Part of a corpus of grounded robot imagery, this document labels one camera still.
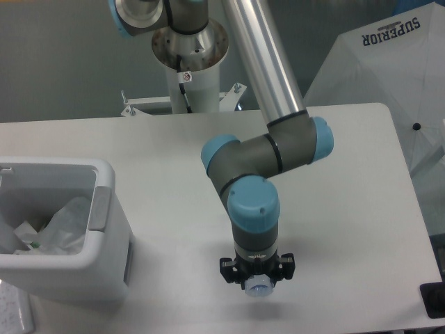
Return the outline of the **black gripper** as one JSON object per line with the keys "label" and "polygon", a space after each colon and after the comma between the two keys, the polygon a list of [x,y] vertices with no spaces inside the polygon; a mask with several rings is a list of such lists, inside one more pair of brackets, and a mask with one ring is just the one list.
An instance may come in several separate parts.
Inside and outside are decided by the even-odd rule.
{"label": "black gripper", "polygon": [[229,284],[239,284],[242,289],[273,289],[280,280],[291,280],[296,264],[293,253],[278,256],[274,253],[263,260],[255,257],[246,260],[238,253],[234,259],[219,259],[220,273]]}

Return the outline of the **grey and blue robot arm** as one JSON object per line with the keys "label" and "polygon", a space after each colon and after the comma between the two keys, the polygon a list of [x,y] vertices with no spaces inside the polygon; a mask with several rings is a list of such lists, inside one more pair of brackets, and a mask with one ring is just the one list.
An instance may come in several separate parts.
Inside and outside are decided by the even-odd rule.
{"label": "grey and blue robot arm", "polygon": [[[223,8],[267,131],[247,141],[223,134],[201,152],[232,224],[235,258],[219,262],[228,283],[250,296],[269,295],[295,271],[292,254],[277,252],[280,201],[270,179],[327,157],[334,147],[326,121],[309,116],[265,1],[224,1]],[[152,50],[164,66],[174,113],[219,107],[219,65],[228,51],[225,29],[207,1],[110,1],[118,31],[152,32]]]}

